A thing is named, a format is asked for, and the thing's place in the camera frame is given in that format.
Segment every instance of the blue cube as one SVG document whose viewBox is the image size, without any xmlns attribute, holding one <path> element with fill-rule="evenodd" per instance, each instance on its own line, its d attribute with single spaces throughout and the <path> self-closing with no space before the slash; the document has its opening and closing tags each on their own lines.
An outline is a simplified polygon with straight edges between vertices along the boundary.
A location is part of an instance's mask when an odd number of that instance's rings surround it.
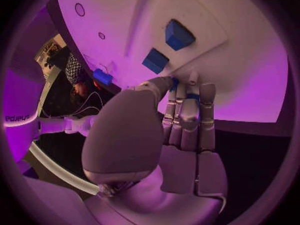
<svg viewBox="0 0 300 225">
<path fill-rule="evenodd" d="M 96 69 L 93 73 L 92 76 L 97 79 L 98 81 L 100 81 L 101 83 L 105 84 L 105 85 L 109 85 L 111 84 L 112 80 L 113 80 L 113 76 L 110 74 L 106 74 L 105 72 L 103 72 L 101 69 Z"/>
<path fill-rule="evenodd" d="M 171 20 L 165 29 L 165 42 L 175 51 L 189 46 L 195 40 L 195 36 L 176 20 Z"/>
<path fill-rule="evenodd" d="M 159 74 L 168 62 L 169 59 L 165 55 L 161 54 L 155 48 L 152 48 L 142 64 L 154 73 Z"/>
</svg>

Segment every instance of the cable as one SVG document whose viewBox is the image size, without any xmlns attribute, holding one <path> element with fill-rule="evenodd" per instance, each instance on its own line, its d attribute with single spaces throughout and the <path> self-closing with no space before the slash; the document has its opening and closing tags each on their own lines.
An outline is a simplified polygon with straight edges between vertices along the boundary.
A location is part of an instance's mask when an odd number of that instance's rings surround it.
<svg viewBox="0 0 300 225">
<path fill-rule="evenodd" d="M 83 103 L 83 104 L 82 104 L 75 112 L 73 112 L 73 113 L 71 113 L 71 114 L 69 114 L 69 115 L 50 116 L 50 115 L 48 115 L 48 114 L 45 112 L 45 110 L 44 110 L 43 108 L 42 108 L 41 110 L 42 110 L 42 112 L 44 113 L 44 115 L 45 115 L 46 117 L 48 117 L 48 118 L 53 118 L 53 119 L 58 119 L 58 118 L 63 118 L 63 117 L 69 117 L 69 116 L 77 115 L 77 114 L 80 114 L 80 113 L 82 113 L 83 111 L 85 111 L 86 109 L 89 109 L 89 108 L 97 109 L 98 112 L 100 112 L 100 110 L 99 110 L 97 107 L 94 107 L 94 106 L 88 106 L 88 107 L 86 107 L 85 109 L 83 109 L 83 110 L 80 111 L 80 109 L 82 109 L 82 107 L 87 103 L 87 101 L 90 99 L 90 97 L 91 97 L 93 94 L 96 94 L 96 95 L 98 96 L 98 98 L 100 99 L 100 102 L 101 102 L 101 107 L 103 108 L 104 105 L 103 105 L 103 100 L 102 100 L 101 96 L 100 96 L 96 91 L 94 91 L 94 92 L 92 92 L 92 93 L 87 97 L 87 99 L 84 101 L 84 103 Z"/>
</svg>

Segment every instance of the wire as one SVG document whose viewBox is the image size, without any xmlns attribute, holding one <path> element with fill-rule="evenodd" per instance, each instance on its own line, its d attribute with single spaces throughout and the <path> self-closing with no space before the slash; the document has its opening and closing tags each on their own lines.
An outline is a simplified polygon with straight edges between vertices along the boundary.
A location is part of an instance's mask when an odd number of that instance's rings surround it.
<svg viewBox="0 0 300 225">
<path fill-rule="evenodd" d="M 90 99 L 90 97 L 91 97 L 93 94 L 96 94 L 96 95 L 98 96 L 98 98 L 100 99 L 100 102 L 101 102 L 101 107 L 103 108 L 103 101 L 102 101 L 101 96 L 100 96 L 96 91 L 94 91 L 94 92 L 92 92 L 92 93 L 87 97 L 87 99 L 84 101 L 84 103 L 83 103 L 83 104 L 82 104 L 75 112 L 73 112 L 73 113 L 71 113 L 71 114 L 69 114 L 69 115 L 50 116 L 50 115 L 48 115 L 48 114 L 45 112 L 45 110 L 44 110 L 43 108 L 42 108 L 41 110 L 42 110 L 42 112 L 44 113 L 44 115 L 45 115 L 46 117 L 48 117 L 48 118 L 53 118 L 53 119 L 58 119 L 58 118 L 63 118 L 63 117 L 69 117 L 69 116 L 77 115 L 77 114 L 80 114 L 80 113 L 82 113 L 83 111 L 85 111 L 86 109 L 89 109 L 89 108 L 97 109 L 98 112 L 100 112 L 100 110 L 99 110 L 97 107 L 94 107 L 94 106 L 88 106 L 88 107 L 86 107 L 85 109 L 83 109 L 83 110 L 80 111 L 80 109 L 82 109 L 82 107 L 87 103 L 87 101 Z"/>
</svg>

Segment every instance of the circular hole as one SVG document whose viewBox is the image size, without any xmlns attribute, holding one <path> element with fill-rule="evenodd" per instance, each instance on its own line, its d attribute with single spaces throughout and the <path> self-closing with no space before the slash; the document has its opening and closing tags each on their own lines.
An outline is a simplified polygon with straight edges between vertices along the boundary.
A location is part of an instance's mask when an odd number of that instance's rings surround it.
<svg viewBox="0 0 300 225">
<path fill-rule="evenodd" d="M 102 40 L 105 39 L 105 35 L 102 32 L 98 32 L 98 36 L 99 38 L 101 38 Z"/>
<path fill-rule="evenodd" d="M 75 4 L 75 11 L 80 17 L 83 17 L 86 14 L 84 6 L 82 6 L 80 3 Z"/>
</svg>

